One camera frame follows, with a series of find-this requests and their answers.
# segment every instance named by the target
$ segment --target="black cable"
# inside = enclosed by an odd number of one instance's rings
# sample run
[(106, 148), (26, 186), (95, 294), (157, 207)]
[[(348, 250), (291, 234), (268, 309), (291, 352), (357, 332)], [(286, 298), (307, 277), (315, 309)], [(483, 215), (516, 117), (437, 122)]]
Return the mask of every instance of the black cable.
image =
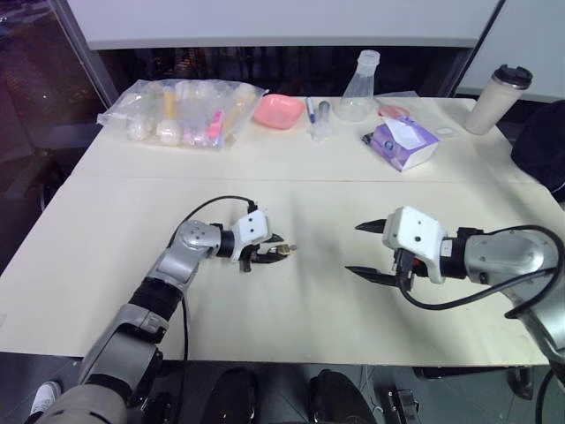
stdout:
[(552, 288), (559, 282), (563, 274), (563, 263), (565, 261), (565, 246), (563, 245), (562, 240), (557, 236), (554, 232), (548, 230), (545, 227), (541, 227), (539, 225), (518, 225), (516, 227), (508, 227), (503, 228), (501, 230), (488, 232), (485, 235), (492, 236), (496, 233), (503, 232), (503, 231), (521, 231), (521, 230), (528, 230), (528, 231), (539, 231), (545, 235), (547, 235), (555, 244), (555, 248), (557, 249), (557, 264), (555, 268), (550, 269), (539, 269), (537, 271), (531, 272), (529, 274), (524, 274), (523, 276), (516, 276), (514, 278), (510, 278), (507, 281), (494, 285), (486, 290), (480, 291), (478, 293), (472, 294), (466, 298), (453, 300), (451, 302), (440, 303), (440, 304), (428, 304), (420, 302), (414, 299), (409, 293), (408, 288), (404, 286), (398, 279), (396, 281), (396, 285), (400, 289), (400, 292), (403, 294), (404, 298), (408, 300), (412, 305), (416, 307), (421, 307), (422, 309), (427, 309), (430, 311), (443, 311), (445, 309), (451, 309), (453, 307), (459, 307), (461, 305), (467, 305), (471, 302), (475, 302), (477, 300), (483, 299), (486, 296), (490, 296), (496, 292), (500, 292), (502, 290), (506, 290), (509, 287), (513, 287), (516, 284), (520, 284), (525, 279), (533, 277), (533, 276), (540, 276), (546, 274), (548, 272), (553, 272), (551, 279), (547, 282), (543, 289), (541, 289), (538, 294), (536, 294), (533, 298), (525, 301), (523, 304), (519, 305), (518, 307), (513, 308), (512, 310), (508, 311), (504, 314), (506, 318), (515, 319), (520, 314), (523, 314), (526, 309), (532, 307), (539, 303), (542, 299), (544, 299), (547, 294), (551, 291)]
[(554, 376), (554, 371), (550, 368), (546, 376), (539, 385), (538, 397), (536, 398), (536, 424), (542, 424), (544, 413), (544, 400), (546, 400), (547, 386)]
[(565, 262), (565, 246), (563, 245), (563, 241), (555, 234), (553, 231), (548, 230), (545, 227), (541, 227), (539, 225), (519, 225), (517, 227), (508, 227), (502, 230), (492, 231), (487, 233), (487, 236), (496, 234), (502, 231), (520, 231), (520, 230), (530, 230), (530, 231), (539, 231), (545, 235), (547, 235), (554, 243), (555, 248), (557, 249), (557, 264), (555, 265), (555, 272), (552, 278), (547, 282), (543, 289), (539, 291), (533, 298), (526, 300), (523, 304), (509, 310), (507, 313), (504, 314), (505, 318), (509, 318), (510, 320), (519, 317), (523, 314), (526, 309), (533, 307), (534, 305), (538, 304), (541, 300), (543, 300), (547, 294), (554, 288), (554, 286), (559, 282), (560, 278), (563, 275), (563, 264)]
[[(214, 203), (215, 201), (223, 201), (224, 199), (232, 199), (232, 200), (236, 200), (236, 201), (246, 201), (248, 212), (253, 212), (255, 209), (257, 209), (257, 205), (255, 205), (254, 201), (252, 201), (251, 199), (248, 199), (246, 197), (243, 197), (243, 196), (235, 196), (235, 195), (228, 194), (228, 195), (225, 195), (225, 196), (214, 197), (213, 199), (210, 199), (209, 201), (205, 201), (204, 203), (202, 203), (200, 206), (198, 206), (196, 209), (194, 209), (190, 214), (188, 214), (183, 221), (181, 221), (181, 223), (178, 225), (175, 232), (173, 232), (173, 235), (170, 238), (170, 241), (169, 241), (169, 244), (167, 245), (167, 247), (170, 247), (170, 245), (173, 242), (173, 239), (175, 238), (175, 234), (177, 234), (178, 228), (183, 223), (185, 223), (186, 221), (191, 219), (198, 211), (200, 211), (201, 209), (203, 209), (204, 207), (206, 207), (210, 203)], [(183, 296), (182, 304), (183, 304), (183, 322), (184, 322), (184, 329), (185, 329), (185, 351), (183, 352), (183, 376), (182, 376), (182, 380), (180, 382), (180, 386), (178, 387), (177, 410), (175, 411), (175, 418), (173, 420), (173, 424), (178, 424), (178, 420), (180, 418), (180, 413), (181, 413), (181, 410), (183, 409), (183, 403), (185, 401), (186, 364), (188, 363), (188, 307), (186, 306), (186, 298), (184, 296)]]
[(185, 223), (186, 221), (188, 221), (189, 219), (191, 219), (199, 210), (205, 208), (206, 206), (208, 206), (210, 203), (214, 203), (215, 201), (223, 201), (224, 199), (232, 199), (232, 200), (236, 200), (236, 201), (246, 201), (247, 202), (247, 207), (248, 207), (248, 211), (251, 212), (250, 209), (253, 208), (257, 208), (257, 206), (255, 205), (255, 202), (252, 201), (251, 199), (248, 199), (246, 197), (243, 196), (235, 196), (232, 194), (227, 194), (225, 196), (218, 196), (218, 197), (214, 197), (213, 199), (210, 199), (209, 201), (205, 201), (204, 203), (202, 203), (200, 206), (198, 206), (196, 209), (194, 209), (190, 214), (188, 214), (186, 216), (185, 219), (183, 219), (180, 224), (177, 226), (177, 228), (175, 229), (175, 232), (173, 232), (173, 235), (170, 236), (170, 240), (169, 243), (167, 245), (167, 247), (170, 247), (170, 245), (172, 245), (173, 243), (173, 239), (175, 238), (175, 234), (177, 234), (178, 229), (180, 228), (180, 226)]
[(180, 413), (183, 409), (183, 403), (185, 401), (185, 380), (186, 380), (186, 363), (188, 362), (188, 307), (186, 306), (186, 298), (183, 297), (182, 300), (183, 305), (183, 324), (184, 324), (184, 333), (185, 333), (185, 347), (183, 352), (183, 375), (181, 377), (180, 386), (178, 387), (178, 401), (177, 401), (177, 410), (175, 412), (175, 419), (173, 420), (173, 424), (178, 424), (178, 420), (180, 418)]
[(467, 73), (467, 70), (471, 67), (471, 63), (472, 63), (473, 59), (477, 55), (480, 47), (483, 45), (483, 42), (485, 42), (485, 38), (488, 35), (488, 33), (490, 32), (491, 28), (493, 27), (494, 22), (498, 18), (498, 15), (500, 14), (502, 6), (504, 5), (505, 2), (506, 2), (506, 0), (498, 0), (498, 3), (496, 4), (496, 6), (494, 6), (493, 13), (491, 13), (490, 18), (486, 22), (486, 25), (483, 28), (482, 33), (480, 33), (480, 36), (479, 36), (477, 42), (475, 43), (475, 47), (471, 50), (469, 57), (467, 57), (467, 60), (466, 60), (465, 64), (463, 65), (462, 69), (460, 70), (459, 75), (457, 76), (457, 79), (454, 81), (453, 86), (452, 86), (449, 94), (447, 95), (447, 97), (455, 97), (456, 90), (459, 87), (459, 84), (461, 84), (461, 81), (463, 81), (463, 77), (464, 77), (465, 73)]
[(398, 288), (400, 289), (400, 293), (402, 293), (404, 298), (408, 300), (412, 305), (416, 307), (421, 307), (422, 309), (427, 309), (428, 311), (443, 311), (446, 309), (451, 309), (453, 307), (460, 307), (462, 305), (467, 305), (471, 302), (476, 302), (477, 300), (483, 299), (486, 296), (490, 296), (491, 294), (495, 294), (502, 290), (509, 289), (510, 287), (513, 287), (517, 284), (523, 283), (524, 280), (527, 280), (535, 276), (542, 276), (544, 274), (553, 271), (555, 271), (555, 268), (539, 269), (537, 271), (524, 274), (523, 276), (515, 276), (514, 278), (510, 278), (509, 280), (506, 280), (502, 283), (489, 287), (488, 289), (485, 289), (483, 291), (479, 291), (478, 293), (474, 293), (471, 296), (467, 296), (466, 298), (461, 298), (457, 300), (452, 300), (450, 302), (438, 303), (438, 304), (422, 303), (419, 300), (414, 299), (408, 293), (408, 289), (406, 288), (406, 286), (402, 282), (398, 281), (399, 279), (396, 280), (396, 285), (398, 285)]

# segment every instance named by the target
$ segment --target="black bag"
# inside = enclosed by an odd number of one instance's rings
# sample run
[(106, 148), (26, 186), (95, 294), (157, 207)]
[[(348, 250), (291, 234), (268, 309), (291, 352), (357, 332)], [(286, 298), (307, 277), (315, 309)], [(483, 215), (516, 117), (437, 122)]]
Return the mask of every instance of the black bag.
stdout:
[(565, 201), (565, 100), (536, 111), (512, 148), (512, 160)]

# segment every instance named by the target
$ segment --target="shoe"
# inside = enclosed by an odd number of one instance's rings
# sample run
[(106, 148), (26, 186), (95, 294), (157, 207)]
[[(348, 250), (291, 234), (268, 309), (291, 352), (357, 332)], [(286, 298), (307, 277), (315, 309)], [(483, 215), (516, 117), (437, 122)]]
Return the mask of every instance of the shoe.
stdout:
[(257, 375), (242, 367), (223, 373), (208, 397), (200, 424), (252, 424), (257, 412)]
[(347, 376), (328, 369), (310, 380), (308, 418), (310, 422), (377, 424), (355, 384)]
[(61, 396), (61, 386), (59, 383), (45, 382), (35, 393), (30, 415), (34, 413), (44, 413), (55, 403), (59, 396)]

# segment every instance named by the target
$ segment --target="robotic arm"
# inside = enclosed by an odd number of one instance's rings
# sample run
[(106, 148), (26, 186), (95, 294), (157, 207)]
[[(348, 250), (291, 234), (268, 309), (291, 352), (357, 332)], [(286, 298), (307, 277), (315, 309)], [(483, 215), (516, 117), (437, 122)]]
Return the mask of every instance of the robotic arm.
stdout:
[(185, 220), (155, 265), (82, 361), (79, 385), (64, 393), (39, 424), (124, 424), (126, 404), (147, 396), (162, 364), (158, 345), (200, 262), (217, 256), (271, 263), (290, 253), (279, 245), (258, 254), (260, 243), (280, 242), (267, 217), (250, 201), (248, 215), (228, 231), (220, 224)]
[[(565, 383), (565, 249), (554, 233), (535, 225), (491, 233), (459, 228), (451, 238), (439, 222), (411, 207), (356, 228), (382, 233), (383, 244), (395, 251), (395, 274), (366, 267), (349, 270), (373, 283), (398, 287), (410, 303), (429, 310), (502, 292), (514, 306), (505, 316), (520, 319)], [(414, 276), (427, 276), (435, 284), (446, 277), (468, 277), (490, 287), (468, 298), (430, 305), (410, 295)]]

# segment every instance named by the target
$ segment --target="pen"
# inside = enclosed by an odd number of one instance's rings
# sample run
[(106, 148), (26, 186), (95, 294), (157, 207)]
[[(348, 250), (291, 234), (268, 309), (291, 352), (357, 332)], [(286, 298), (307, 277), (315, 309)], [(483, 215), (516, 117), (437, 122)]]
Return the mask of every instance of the pen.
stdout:
[(310, 122), (316, 122), (316, 115), (314, 112), (314, 105), (312, 103), (312, 97), (306, 97), (306, 109), (308, 110), (308, 117), (310, 118)]

